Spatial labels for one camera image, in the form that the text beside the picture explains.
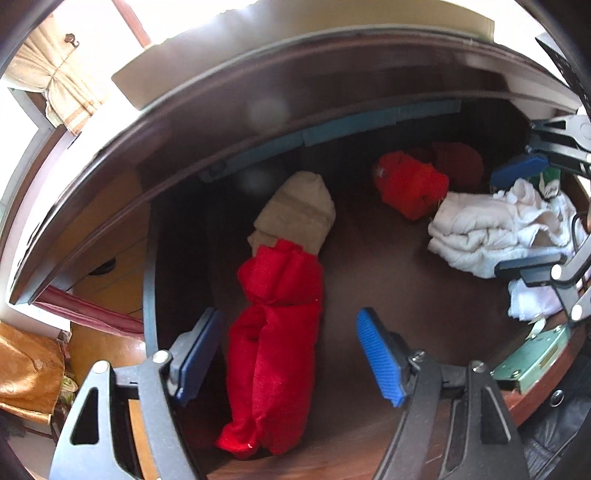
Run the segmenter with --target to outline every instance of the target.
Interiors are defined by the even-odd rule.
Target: white cloth
[[[571,255],[570,222],[575,213],[564,193],[545,202],[523,179],[494,195],[450,192],[428,226],[428,249],[453,268],[492,278],[503,260],[556,252]]]
[[[587,238],[583,225],[577,222],[575,228],[577,244],[582,243]],[[587,270],[585,278],[591,277],[591,269]],[[583,282],[577,283],[577,288],[581,289]],[[523,280],[512,280],[509,282],[509,295],[511,296],[511,305],[507,315],[516,318],[522,322],[529,322],[538,315],[548,318],[562,310],[562,304],[552,287],[528,287]]]

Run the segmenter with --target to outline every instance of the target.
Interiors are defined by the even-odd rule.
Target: blue rubber pad
[[[362,309],[357,315],[357,336],[382,396],[399,407],[407,397],[402,384],[403,351],[371,309]]]
[[[491,185],[501,190],[510,189],[517,179],[528,179],[550,166],[541,154],[523,154],[500,166],[491,174]]]

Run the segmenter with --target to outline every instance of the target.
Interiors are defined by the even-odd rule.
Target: beige curtain
[[[65,39],[66,33],[49,16],[25,40],[4,78],[14,88],[43,93],[51,123],[78,134],[108,93],[85,72],[79,52]]]

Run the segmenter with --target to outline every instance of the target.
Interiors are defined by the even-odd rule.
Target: red cloth
[[[261,245],[238,270],[252,306],[229,332],[232,422],[217,446],[239,459],[259,447],[280,455],[298,445],[314,386],[314,344],[322,311],[322,267],[280,239]]]
[[[431,148],[413,148],[407,153],[424,163],[431,163],[447,175],[454,190],[478,191],[484,176],[484,163],[472,147],[459,142],[433,142]]]
[[[379,159],[375,184],[384,203],[396,208],[409,220],[418,220],[445,198],[449,179],[432,165],[398,151]]]

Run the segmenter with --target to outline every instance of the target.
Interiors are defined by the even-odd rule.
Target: metal screw
[[[474,360],[472,362],[472,370],[475,371],[477,374],[483,373],[485,368],[486,368],[486,366],[485,366],[484,362],[481,362],[480,360]]]
[[[573,309],[570,311],[570,317],[573,319],[573,322],[578,322],[582,316],[583,316],[583,307],[577,303],[574,305]]]
[[[168,360],[168,352],[166,350],[158,350],[152,355],[152,361],[155,364],[163,364],[166,360]]]
[[[557,390],[555,391],[552,396],[550,397],[550,407],[555,408],[558,407],[564,400],[564,391]]]
[[[558,264],[552,266],[552,270],[550,270],[550,277],[554,280],[559,280],[560,276],[562,275],[562,267]]]
[[[92,371],[95,374],[103,374],[109,369],[109,362],[107,360],[99,360],[92,366]]]
[[[420,362],[423,361],[423,358],[424,357],[425,357],[425,352],[423,352],[422,350],[421,351],[418,351],[417,353],[414,354],[413,362],[420,363]]]

